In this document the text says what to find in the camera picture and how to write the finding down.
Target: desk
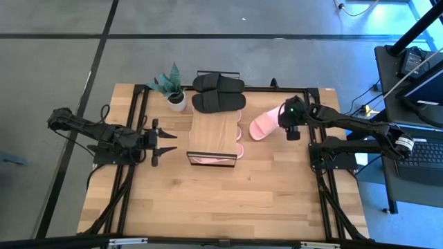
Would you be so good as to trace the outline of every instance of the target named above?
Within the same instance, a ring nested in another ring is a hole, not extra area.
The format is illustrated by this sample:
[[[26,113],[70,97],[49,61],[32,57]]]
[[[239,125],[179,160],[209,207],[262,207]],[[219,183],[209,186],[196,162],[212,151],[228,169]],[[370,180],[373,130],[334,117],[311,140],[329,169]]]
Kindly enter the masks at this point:
[[[395,73],[397,72],[401,58],[390,56],[386,52],[386,48],[382,46],[375,48],[375,56],[377,59],[377,67],[379,69],[381,87],[383,92],[387,92],[400,80]],[[430,60],[431,67],[443,59],[443,54],[436,55],[434,58]],[[371,120],[420,127],[432,127],[429,124],[423,123],[414,113],[401,106],[399,101],[395,98],[395,94],[398,93],[398,91],[399,90],[394,90],[392,94],[384,100],[386,108]],[[443,122],[443,116],[440,115],[442,109],[442,107],[429,107],[426,108],[424,114],[435,118],[437,122]],[[428,137],[441,136],[443,138],[442,133],[436,133],[435,131],[406,128],[403,130],[413,137],[420,137],[425,133],[433,133],[433,135],[428,135]],[[347,139],[362,139],[363,137],[363,134],[352,132],[347,136]],[[398,213],[395,201],[432,205],[443,208],[443,194],[441,194],[443,193],[443,187],[423,185],[400,179],[397,175],[394,161],[384,157],[383,172],[391,214]]]
[[[116,85],[107,122],[126,123],[133,89],[133,84]],[[169,109],[161,94],[149,92],[147,123],[158,118],[164,131],[178,136],[160,139],[159,146],[178,149],[161,156],[158,167],[151,167],[150,160],[136,166],[124,234],[325,239],[316,176],[309,168],[308,128],[300,127],[301,139],[294,142],[286,141],[282,129],[276,129],[260,142],[248,135],[254,118],[281,105],[294,93],[244,92],[247,103],[239,122],[244,155],[235,168],[192,166],[188,162],[193,94],[187,91],[188,107],[177,113]],[[338,109],[334,89],[320,89],[320,99],[322,104]],[[344,130],[338,128],[328,129],[327,134],[345,138]],[[360,233],[368,236],[356,181],[346,171],[334,172],[341,207]],[[107,166],[93,175],[78,232],[89,228],[108,204],[115,173],[115,166]],[[111,231],[116,229],[118,208]],[[331,208],[329,219],[336,236]]]

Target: gray floor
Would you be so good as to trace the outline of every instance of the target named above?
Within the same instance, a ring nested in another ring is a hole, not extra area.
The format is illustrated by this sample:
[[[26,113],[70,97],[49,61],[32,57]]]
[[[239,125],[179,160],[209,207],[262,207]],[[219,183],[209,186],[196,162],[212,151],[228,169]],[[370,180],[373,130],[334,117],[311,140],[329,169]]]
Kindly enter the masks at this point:
[[[101,33],[111,0],[0,1],[0,33]],[[357,12],[367,4],[349,3]],[[357,18],[337,14],[333,1],[120,1],[111,33],[402,34],[415,22],[408,6],[381,3]],[[85,117],[97,120],[114,84],[145,83],[176,62],[183,81],[196,70],[238,71],[247,84],[333,87],[343,111],[378,80],[374,47],[391,41],[108,40]],[[64,140],[46,128],[52,109],[75,109],[98,40],[0,39],[0,150],[28,159],[0,167],[0,241],[27,239],[59,160]],[[414,45],[428,49],[426,43]],[[368,101],[369,93],[355,106]],[[91,143],[79,137],[82,144]],[[75,234],[91,157],[76,147],[49,236]],[[387,206],[382,185],[360,184],[370,236],[380,242],[441,247],[443,209]]]

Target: wooden tabletop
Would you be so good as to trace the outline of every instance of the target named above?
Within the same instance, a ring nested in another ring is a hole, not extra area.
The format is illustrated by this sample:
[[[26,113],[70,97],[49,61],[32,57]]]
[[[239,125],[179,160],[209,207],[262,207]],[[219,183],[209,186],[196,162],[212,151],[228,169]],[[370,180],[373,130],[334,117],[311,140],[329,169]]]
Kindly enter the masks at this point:
[[[126,124],[133,88],[133,84],[116,85],[108,123]],[[192,94],[187,91],[188,107],[177,113],[169,109],[161,94],[149,92],[147,124],[158,118],[164,131],[178,136],[160,139],[159,146],[178,149],[164,154],[158,167],[151,167],[150,160],[136,166],[124,233],[147,237],[324,239],[316,177],[309,168],[308,128],[299,127],[301,139],[292,142],[286,141],[280,128],[259,142],[248,134],[252,120],[281,105],[293,93],[244,92],[246,107],[238,124],[243,133],[239,142],[244,155],[235,168],[190,165],[186,151],[192,124]],[[338,109],[334,89],[320,89],[320,100]],[[338,128],[328,129],[327,135],[346,138],[345,131]],[[110,165],[93,175],[79,232],[89,228],[108,204],[115,173],[116,166]],[[334,173],[341,207],[367,236],[355,179],[346,171]],[[112,231],[116,230],[119,213],[117,207]],[[331,208],[329,215],[336,235]]]

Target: black keyboard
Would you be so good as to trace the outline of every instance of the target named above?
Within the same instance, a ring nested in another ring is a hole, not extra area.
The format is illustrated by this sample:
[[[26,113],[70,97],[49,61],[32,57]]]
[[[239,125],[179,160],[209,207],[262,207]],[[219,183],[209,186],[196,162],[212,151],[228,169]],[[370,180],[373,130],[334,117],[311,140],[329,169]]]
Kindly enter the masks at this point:
[[[415,142],[406,160],[396,160],[400,178],[427,185],[443,186],[443,141]]]

